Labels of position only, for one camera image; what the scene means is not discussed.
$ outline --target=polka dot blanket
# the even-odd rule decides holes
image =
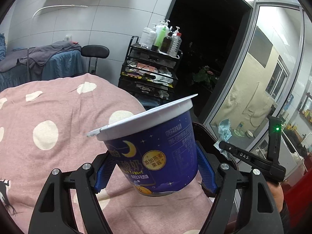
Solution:
[[[27,83],[0,93],[0,199],[24,233],[41,189],[54,168],[73,171],[107,151],[86,134],[143,112],[127,92],[86,74]],[[119,234],[197,234],[212,202],[201,177],[163,197],[137,193],[116,167],[98,195],[100,207]],[[76,191],[71,191],[79,231],[86,233]]]

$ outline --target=yellow circle label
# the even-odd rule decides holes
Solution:
[[[135,188],[138,189],[141,193],[152,194],[152,191],[147,189],[146,187],[135,186]]]
[[[144,154],[142,162],[147,169],[157,171],[165,166],[166,156],[159,150],[151,150]]]

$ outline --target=human hand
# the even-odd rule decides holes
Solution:
[[[278,212],[281,212],[283,209],[283,203],[284,203],[283,189],[279,183],[274,184],[274,183],[267,181],[267,184],[268,184],[269,189],[270,189],[270,191],[274,197],[275,204],[277,206],[277,210],[278,210]]]

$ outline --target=blue gripper pad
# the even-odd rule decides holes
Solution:
[[[198,170],[200,175],[202,176],[202,181],[205,184],[205,187],[210,190],[212,193],[216,193],[217,185],[216,185],[216,177],[213,169],[211,168],[209,162],[206,157],[202,153],[200,147],[196,144],[196,153],[198,160]]]
[[[111,154],[108,154],[107,159],[96,174],[96,184],[94,186],[96,193],[99,193],[102,189],[106,188],[115,166],[115,160],[112,158]]]

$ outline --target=silver bolt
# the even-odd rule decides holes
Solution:
[[[258,169],[253,169],[253,171],[252,171],[255,175],[260,175],[260,171],[258,170]]]
[[[53,175],[57,175],[59,172],[60,172],[59,169],[54,169],[54,170],[52,171],[52,174],[53,174]]]
[[[90,167],[91,167],[91,165],[90,165],[89,163],[85,163],[85,164],[82,166],[82,168],[83,168],[84,170],[89,170]]]
[[[223,170],[228,170],[230,167],[229,167],[228,164],[222,163],[222,164],[221,164],[221,168],[222,168]]]

